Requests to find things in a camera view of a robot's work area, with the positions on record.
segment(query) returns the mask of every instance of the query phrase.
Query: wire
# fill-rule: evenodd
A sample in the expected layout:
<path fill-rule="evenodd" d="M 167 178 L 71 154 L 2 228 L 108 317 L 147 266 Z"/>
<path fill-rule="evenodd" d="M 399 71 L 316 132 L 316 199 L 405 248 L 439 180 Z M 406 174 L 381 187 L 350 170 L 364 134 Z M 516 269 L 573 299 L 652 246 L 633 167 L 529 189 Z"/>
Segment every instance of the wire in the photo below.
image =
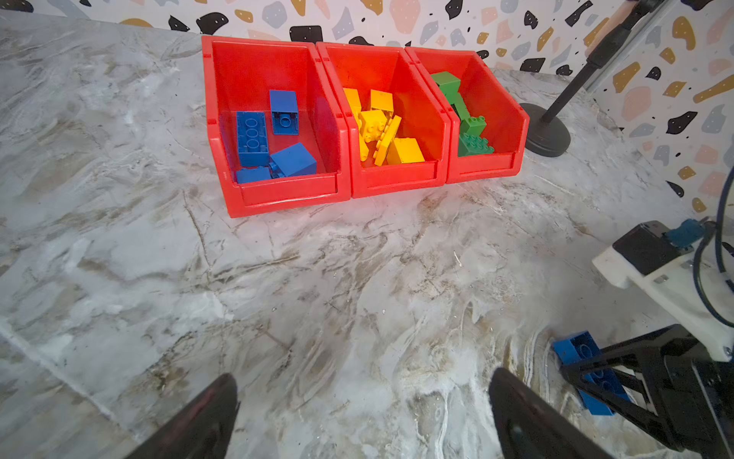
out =
<path fill-rule="evenodd" d="M 727 274 L 727 268 L 724 265 L 724 257 L 722 256 L 723 241 L 722 236 L 724 233 L 724 213 L 726 212 L 727 201 L 729 200 L 729 193 L 732 190 L 732 182 L 734 182 L 734 167 L 729 171 L 729 176 L 724 182 L 722 188 L 722 196 L 719 199 L 719 208 L 716 211 L 716 246 L 714 250 L 716 252 L 716 266 L 719 268 L 719 272 L 726 277 L 725 282 L 734 293 L 734 281 Z"/>
<path fill-rule="evenodd" d="M 698 245 L 696 253 L 693 256 L 693 284 L 696 287 L 696 293 L 698 293 L 698 296 L 701 298 L 703 305 L 708 309 L 708 312 L 711 313 L 714 319 L 728 327 L 734 328 L 734 322 L 726 320 L 721 314 L 719 314 L 713 305 L 711 305 L 711 302 L 708 300 L 708 297 L 701 286 L 701 258 L 703 256 L 703 250 L 706 249 L 706 246 L 711 242 L 714 234 L 716 234 L 718 223 L 706 222 L 704 223 L 704 226 L 706 232 L 704 233 L 703 240 Z"/>

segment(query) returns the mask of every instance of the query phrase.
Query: green toy brick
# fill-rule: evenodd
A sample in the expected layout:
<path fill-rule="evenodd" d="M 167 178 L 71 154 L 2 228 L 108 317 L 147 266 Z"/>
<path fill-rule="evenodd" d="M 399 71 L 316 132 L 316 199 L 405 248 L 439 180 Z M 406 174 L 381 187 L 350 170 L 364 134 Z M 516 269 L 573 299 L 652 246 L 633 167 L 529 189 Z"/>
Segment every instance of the green toy brick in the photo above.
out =
<path fill-rule="evenodd" d="M 471 118 L 471 115 L 469 115 L 469 110 L 466 108 L 464 98 L 461 96 L 461 94 L 457 93 L 454 102 L 451 104 L 451 108 L 454 109 L 461 121 Z"/>
<path fill-rule="evenodd" d="M 461 80 L 450 72 L 434 73 L 431 75 L 431 78 L 433 78 L 433 81 L 438 84 L 438 89 L 440 89 L 443 95 L 448 99 L 448 102 L 453 104 L 456 96 L 459 95 Z"/>
<path fill-rule="evenodd" d="M 484 117 L 480 116 L 479 118 L 471 117 L 468 120 L 462 120 L 461 125 L 459 126 L 459 134 L 469 134 L 469 135 L 482 135 L 482 132 L 484 131 L 484 128 L 487 127 L 487 122 L 484 121 Z"/>
<path fill-rule="evenodd" d="M 494 152 L 495 149 L 487 145 L 487 139 L 466 133 L 459 136 L 459 157 Z"/>

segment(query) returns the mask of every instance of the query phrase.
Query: marble countertop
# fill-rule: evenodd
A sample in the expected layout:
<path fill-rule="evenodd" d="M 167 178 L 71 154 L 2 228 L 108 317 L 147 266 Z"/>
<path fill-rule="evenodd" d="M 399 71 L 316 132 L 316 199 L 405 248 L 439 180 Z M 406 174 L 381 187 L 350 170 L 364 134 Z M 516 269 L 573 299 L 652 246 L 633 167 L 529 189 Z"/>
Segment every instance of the marble countertop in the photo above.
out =
<path fill-rule="evenodd" d="M 0 456 L 121 458 L 231 372 L 230 458 L 495 458 L 506 366 L 615 455 L 671 457 L 590 416 L 550 349 L 673 322 L 592 269 L 688 211 L 587 94 L 560 114 L 569 151 L 516 177 L 232 220 L 200 36 L 6 11 L 0 30 Z M 496 75 L 544 106 L 566 84 Z"/>

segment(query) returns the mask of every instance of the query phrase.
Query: red bin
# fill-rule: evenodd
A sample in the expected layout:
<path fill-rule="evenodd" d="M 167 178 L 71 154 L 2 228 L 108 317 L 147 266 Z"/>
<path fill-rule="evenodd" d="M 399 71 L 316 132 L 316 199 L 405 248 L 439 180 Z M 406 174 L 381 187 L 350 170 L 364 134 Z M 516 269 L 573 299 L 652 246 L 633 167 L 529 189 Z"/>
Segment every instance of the red bin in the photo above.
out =
<path fill-rule="evenodd" d="M 230 217 L 348 200 L 349 131 L 312 43 L 202 37 L 207 131 Z M 273 135 L 270 90 L 295 91 L 299 135 Z M 236 113 L 265 112 L 270 153 L 302 143 L 316 174 L 237 184 Z"/>
<path fill-rule="evenodd" d="M 426 48 L 406 48 L 406 51 L 451 119 L 451 148 L 446 183 L 516 176 L 523 163 L 530 118 L 497 81 L 477 53 Z M 495 153 L 459 158 L 461 120 L 431 78 L 433 73 L 444 71 L 451 72 L 461 80 L 459 94 L 469 113 L 476 117 L 484 116 L 487 127 L 481 137 L 489 141 Z"/>
<path fill-rule="evenodd" d="M 316 48 L 349 128 L 352 196 L 443 185 L 451 121 L 405 50 L 337 43 L 318 43 Z M 379 167 L 372 158 L 360 161 L 357 121 L 344 94 L 345 87 L 360 93 L 362 107 L 368 107 L 370 90 L 391 93 L 395 114 L 402 118 L 396 137 L 415 138 L 426 161 Z"/>

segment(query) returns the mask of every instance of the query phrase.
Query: terrazzo wall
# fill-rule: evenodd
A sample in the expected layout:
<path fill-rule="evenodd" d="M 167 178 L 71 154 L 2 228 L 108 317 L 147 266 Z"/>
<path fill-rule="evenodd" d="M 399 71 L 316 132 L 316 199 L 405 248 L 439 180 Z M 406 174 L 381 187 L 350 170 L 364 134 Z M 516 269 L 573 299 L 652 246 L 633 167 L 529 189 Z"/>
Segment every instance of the terrazzo wall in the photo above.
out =
<path fill-rule="evenodd" d="M 474 50 L 570 75 L 625 0 L 0 0 L 0 8 L 260 40 Z"/>
<path fill-rule="evenodd" d="M 698 3 L 676 2 L 595 98 L 695 212 L 713 215 L 734 167 L 734 2 Z"/>

